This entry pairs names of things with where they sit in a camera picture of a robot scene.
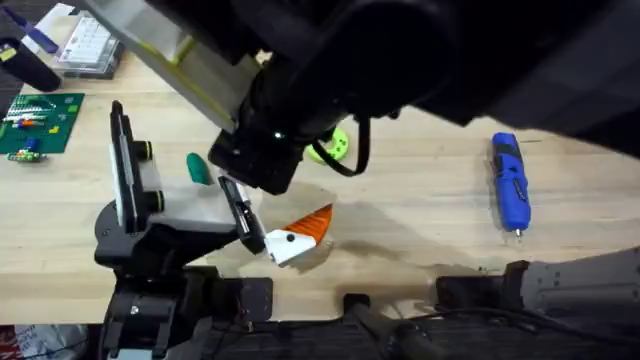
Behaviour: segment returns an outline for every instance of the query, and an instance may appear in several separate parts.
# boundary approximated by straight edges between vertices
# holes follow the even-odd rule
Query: orange and white object
[[[329,230],[332,210],[333,205],[329,204],[282,229],[268,233],[264,242],[273,262],[283,266],[319,245]]]

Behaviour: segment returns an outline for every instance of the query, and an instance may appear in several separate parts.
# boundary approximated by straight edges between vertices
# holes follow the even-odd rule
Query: black cable
[[[449,315],[462,315],[462,314],[499,316],[499,317],[507,318],[509,320],[515,320],[522,323],[535,325],[540,328],[554,330],[566,335],[571,335],[571,336],[581,338],[583,340],[603,342],[610,345],[640,346],[640,340],[638,339],[624,338],[624,337],[611,336],[611,335],[605,335],[605,334],[597,334],[589,331],[580,330],[568,325],[564,325],[560,322],[553,321],[549,318],[538,316],[537,314],[532,312],[518,313],[514,311],[492,309],[492,308],[466,308],[466,309],[463,308],[463,309],[439,311],[433,314],[417,316],[412,318],[411,320],[420,321],[420,320],[427,320],[427,319],[432,319],[437,317],[445,317]]]
[[[43,354],[37,354],[37,355],[26,356],[26,357],[23,357],[23,358],[21,358],[21,359],[22,359],[22,360],[26,360],[26,359],[35,359],[35,358],[38,358],[38,357],[41,357],[41,356],[46,356],[46,357],[48,358],[49,356],[54,355],[54,354],[57,354],[57,353],[59,353],[60,351],[73,349],[73,348],[75,348],[76,346],[80,346],[80,345],[82,345],[82,344],[84,344],[84,343],[86,343],[86,342],[88,342],[88,341],[89,341],[89,339],[84,339],[84,340],[82,340],[82,341],[78,341],[78,342],[77,342],[77,343],[75,343],[75,344],[71,344],[71,345],[68,345],[68,346],[65,346],[65,347],[61,347],[60,349],[51,350],[51,351],[48,351],[48,352],[43,353]]]
[[[371,119],[369,117],[357,118],[358,125],[358,163],[356,169],[352,170],[340,164],[327,153],[318,140],[313,142],[313,150],[330,168],[341,175],[353,177],[362,174],[369,165],[369,153],[371,150]]]
[[[239,335],[251,335],[251,334],[276,334],[279,331],[295,331],[295,330],[304,330],[304,329],[310,329],[310,328],[317,328],[317,327],[323,327],[323,326],[328,326],[328,325],[333,325],[336,324],[338,322],[341,322],[342,318],[337,318],[337,319],[333,319],[333,320],[327,320],[327,321],[321,321],[321,322],[311,322],[310,324],[303,324],[303,325],[299,325],[299,326],[291,326],[291,327],[280,327],[280,322],[277,323],[267,323],[266,325],[272,325],[275,326],[275,329],[269,329],[269,330],[264,330],[264,329],[258,329],[257,327],[259,327],[260,325],[265,325],[262,323],[258,323],[258,324],[254,324],[254,326],[256,327],[254,330],[231,330],[231,328],[233,326],[230,326],[228,329],[221,329],[219,327],[216,327],[215,325],[211,325],[211,328],[215,331],[219,331],[219,332],[227,332],[228,334],[239,334]]]

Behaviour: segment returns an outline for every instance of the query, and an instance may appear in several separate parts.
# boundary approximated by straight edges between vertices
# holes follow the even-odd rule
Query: silver metal part
[[[521,296],[530,310],[640,319],[640,247],[557,264],[532,262]]]
[[[144,0],[86,0],[91,14],[127,49],[184,96],[207,118],[234,131],[231,114],[240,107],[260,70],[245,56],[227,63]]]

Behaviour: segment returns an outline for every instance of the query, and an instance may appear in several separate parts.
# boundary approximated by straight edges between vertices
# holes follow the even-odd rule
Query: green object
[[[17,153],[30,136],[39,140],[39,153],[64,153],[83,99],[84,94],[16,96],[5,119],[26,117],[29,120],[37,119],[43,122],[44,126],[16,129],[12,127],[13,121],[4,121],[3,125],[6,124],[6,127],[4,136],[0,137],[0,154]],[[69,112],[72,106],[75,106],[75,111]],[[57,130],[49,132],[56,126]]]
[[[32,152],[29,150],[7,155],[7,159],[9,161],[15,161],[15,162],[40,162],[46,158],[47,158],[47,155],[45,154]]]
[[[204,159],[200,157],[200,155],[196,153],[187,155],[187,168],[189,169],[191,180],[194,183],[202,185],[213,184],[213,179],[211,178],[209,167],[207,166],[207,163],[204,161]]]
[[[349,150],[349,137],[347,137],[347,133],[340,128],[336,128],[333,132],[330,145],[330,148],[325,148],[327,153],[336,161],[342,160]],[[314,161],[324,164],[324,160],[322,160],[320,155],[313,149],[312,145],[307,146],[306,150],[307,154],[309,154]]]

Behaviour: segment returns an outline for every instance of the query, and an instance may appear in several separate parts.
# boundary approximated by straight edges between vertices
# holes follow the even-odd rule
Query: electronic component
[[[7,155],[7,160],[15,161],[15,162],[23,162],[23,163],[41,162],[46,158],[47,158],[46,154],[40,154],[37,152],[29,151],[27,149],[22,149],[16,153]]]

